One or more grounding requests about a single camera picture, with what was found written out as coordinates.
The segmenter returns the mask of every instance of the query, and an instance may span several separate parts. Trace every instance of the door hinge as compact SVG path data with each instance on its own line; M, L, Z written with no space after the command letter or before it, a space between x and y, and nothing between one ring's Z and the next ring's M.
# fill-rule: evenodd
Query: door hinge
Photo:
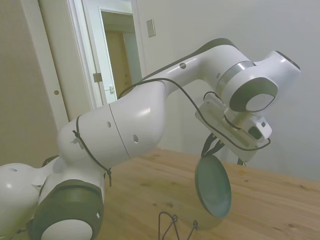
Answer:
M95 82L95 83L100 83L100 82L102 82L102 75L101 75L101 73L100 73L100 72L94 73L94 74L93 74L93 79L94 79L94 82Z

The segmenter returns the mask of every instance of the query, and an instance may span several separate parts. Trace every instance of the screw hole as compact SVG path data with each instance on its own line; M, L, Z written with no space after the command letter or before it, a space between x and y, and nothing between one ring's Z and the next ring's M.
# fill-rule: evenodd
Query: screw hole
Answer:
M137 144L139 139L137 135L133 135L133 141Z

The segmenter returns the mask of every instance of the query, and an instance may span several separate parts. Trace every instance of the wood grain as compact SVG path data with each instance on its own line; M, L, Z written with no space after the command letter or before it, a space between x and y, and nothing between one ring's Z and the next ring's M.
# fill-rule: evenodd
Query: wood grain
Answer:
M112 169L98 240L158 240L158 214L178 215L181 240L319 240L320 183L224 163L232 188L229 216L202 207L194 172L199 157L164 149ZM169 218L161 221L162 233ZM176 240L173 228L166 240Z

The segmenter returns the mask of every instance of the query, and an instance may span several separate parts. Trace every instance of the wooden door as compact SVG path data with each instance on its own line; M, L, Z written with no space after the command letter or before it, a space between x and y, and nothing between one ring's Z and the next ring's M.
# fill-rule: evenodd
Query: wooden door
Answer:
M117 96L132 85L124 35L120 31L105 32Z

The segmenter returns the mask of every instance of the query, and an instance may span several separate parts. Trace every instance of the cable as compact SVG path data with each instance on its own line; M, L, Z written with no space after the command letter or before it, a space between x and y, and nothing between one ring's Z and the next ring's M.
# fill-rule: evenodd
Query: cable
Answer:
M176 83L175 81L168 79L168 78L154 78L154 79L149 79L149 80L144 80L141 82L137 82L129 87L127 87L125 90L123 90L120 94L118 99L120 99L124 93L126 93L128 90L138 86L138 85L142 85L142 84L147 84L147 83L152 83L152 82L158 82L158 81L168 81L174 85L176 85L183 93L184 95L190 100L190 102L193 104L193 106L195 107L196 111L199 113L201 119L204 121L205 124L207 124L210 128L212 128L215 132L217 132L218 134L220 134L221 136L223 136L225 139L227 139L232 145L234 145L235 147L237 147L238 149L242 150L242 151L246 151L246 152L252 152L252 151L257 151L260 149L263 149L265 147L267 147L268 145L270 145L271 140L270 138L268 138L268 143L266 143L263 146L257 147L257 148L244 148L241 147L239 145L237 145L236 143L234 143L229 137L227 137L226 135L224 135L222 132L220 132L218 129L216 129L214 126L212 126L210 123L207 122L207 120L205 119L205 117L202 115L200 109L198 108L198 106L196 105L196 103L192 100L192 98L189 96L189 94L182 88L182 86L180 86L178 83Z
M217 99L220 99L220 97L214 92L214 91L207 91L204 96L203 96L203 101L205 100L206 96L208 94L214 94L216 96Z
M96 164L98 164L103 170L106 171L106 173L107 173L108 176L109 176L109 185L110 185L110 187L111 187L111 185L112 185L112 182L111 182L111 181L112 181L112 178L111 178L111 171L110 171L111 168L109 168L109 169L106 168L105 166L103 166L103 165L93 156L93 154L90 152L89 148L88 148L87 145L85 144L84 140L83 140L82 137L80 136L80 131L79 131L79 118L80 118L80 117L81 117L81 115L76 118L76 122L75 122L76 131L73 130L72 132L74 133L75 137L80 140L80 142L82 143L85 151L88 153L88 155L90 156L90 158L92 158L92 160L93 160Z

